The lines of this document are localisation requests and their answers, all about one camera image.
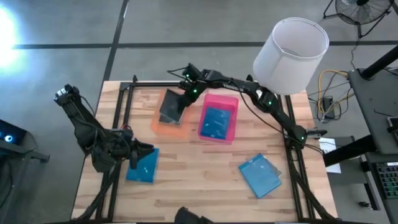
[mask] blue light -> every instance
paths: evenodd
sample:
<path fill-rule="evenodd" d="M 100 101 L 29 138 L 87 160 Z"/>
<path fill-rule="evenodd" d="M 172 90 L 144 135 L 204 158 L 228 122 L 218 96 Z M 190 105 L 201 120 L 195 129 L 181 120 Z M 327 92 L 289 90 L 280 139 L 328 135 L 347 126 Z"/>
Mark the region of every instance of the blue light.
<path fill-rule="evenodd" d="M 6 136 L 4 138 L 4 140 L 6 140 L 6 142 L 11 142 L 12 141 L 12 136 Z"/>

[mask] pink plastic bin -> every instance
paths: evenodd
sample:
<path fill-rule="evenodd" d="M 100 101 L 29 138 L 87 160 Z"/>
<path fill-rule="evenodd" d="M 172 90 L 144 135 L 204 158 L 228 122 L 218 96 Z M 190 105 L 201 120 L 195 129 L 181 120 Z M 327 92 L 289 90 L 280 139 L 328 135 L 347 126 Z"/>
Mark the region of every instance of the pink plastic bin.
<path fill-rule="evenodd" d="M 214 95 L 214 94 L 206 94 L 205 102 L 203 103 L 203 108 L 201 111 L 201 118 L 199 122 L 198 128 L 198 135 L 200 139 L 215 141 L 225 144 L 231 144 L 235 138 L 235 127 L 236 127 L 236 117 L 238 115 L 238 103 L 239 100 L 235 97 L 230 96 L 221 96 L 221 95 Z M 206 136 L 202 136 L 201 129 L 203 126 L 203 120 L 206 116 L 207 108 L 215 108 L 218 110 L 227 110 L 231 112 L 231 116 L 229 117 L 229 125 L 228 130 L 226 133 L 225 140 L 224 139 L 216 139 L 216 138 L 209 138 Z"/>

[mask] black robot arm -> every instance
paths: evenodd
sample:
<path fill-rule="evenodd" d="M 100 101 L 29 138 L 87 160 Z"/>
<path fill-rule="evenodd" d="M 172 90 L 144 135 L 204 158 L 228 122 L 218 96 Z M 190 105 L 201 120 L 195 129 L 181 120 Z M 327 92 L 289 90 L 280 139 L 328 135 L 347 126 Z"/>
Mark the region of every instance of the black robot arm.
<path fill-rule="evenodd" d="M 75 127 L 78 145 L 85 156 L 91 154 L 97 172 L 109 171 L 115 164 L 130 159 L 130 167 L 154 151 L 153 145 L 138 141 L 130 129 L 105 129 L 81 102 L 79 89 L 69 84 L 55 94 Z"/>
<path fill-rule="evenodd" d="M 226 77 L 215 70 L 199 71 L 192 64 L 183 71 L 182 75 L 186 78 L 180 82 L 180 88 L 185 90 L 180 97 L 178 110 L 182 111 L 185 107 L 194 103 L 207 88 L 227 88 L 247 94 L 254 106 L 262 112 L 269 113 L 287 131 L 291 140 L 291 146 L 295 149 L 303 149 L 307 140 L 306 130 L 296 125 L 287 116 L 278 104 L 278 99 L 266 87 L 260 86 L 253 80 L 237 80 Z"/>

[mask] fan grille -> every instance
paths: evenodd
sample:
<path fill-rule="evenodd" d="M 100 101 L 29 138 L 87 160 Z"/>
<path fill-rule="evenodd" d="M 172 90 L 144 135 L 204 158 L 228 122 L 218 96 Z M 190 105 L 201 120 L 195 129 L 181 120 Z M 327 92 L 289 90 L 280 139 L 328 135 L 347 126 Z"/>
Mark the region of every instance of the fan grille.
<path fill-rule="evenodd" d="M 394 0 L 336 0 L 336 12 L 349 24 L 364 25 L 379 19 Z"/>

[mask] concrete floor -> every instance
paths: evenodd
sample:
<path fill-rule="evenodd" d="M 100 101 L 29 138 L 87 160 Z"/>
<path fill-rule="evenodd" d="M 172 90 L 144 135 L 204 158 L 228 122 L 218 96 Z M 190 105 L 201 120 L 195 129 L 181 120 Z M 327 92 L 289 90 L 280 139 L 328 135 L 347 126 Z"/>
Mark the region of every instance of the concrete floor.
<path fill-rule="evenodd" d="M 5 13 L 13 23 L 9 37 L 15 44 L 111 44 L 123 0 L 0 0 L 0 19 Z M 327 0 L 130 0 L 120 43 L 144 42 L 259 42 L 265 41 L 276 22 L 286 17 L 304 17 L 319 23 L 335 44 L 356 41 L 356 28 L 339 18 L 322 20 Z M 329 13 L 334 13 L 334 6 Z M 398 40 L 398 15 L 392 11 L 361 41 Z M 0 47 L 9 39 L 0 37 Z M 366 67 L 392 45 L 360 45 L 354 64 Z M 331 46 L 315 72 L 308 93 L 318 91 L 318 74 L 324 69 L 351 70 L 354 46 Z M 118 49 L 110 80 L 174 80 L 165 73 L 188 62 L 212 68 L 225 75 L 244 78 L 252 73 L 252 62 L 260 47 L 204 47 Z M 73 126 L 52 98 L 64 84 L 77 86 L 96 106 L 110 49 L 21 49 L 0 67 L 0 118 L 29 130 L 37 139 L 38 151 L 51 154 L 48 164 L 33 162 L 24 181 L 10 223 L 47 223 L 70 218 L 83 163 Z M 326 86 L 331 75 L 322 80 Z M 332 85 L 345 80 L 336 77 Z M 328 95 L 339 97 L 348 84 Z M 316 126 L 328 136 L 361 138 L 368 129 L 355 97 L 339 121 Z M 357 222 L 389 223 L 384 211 L 358 208 L 367 200 L 361 185 L 331 183 L 339 217 Z"/>

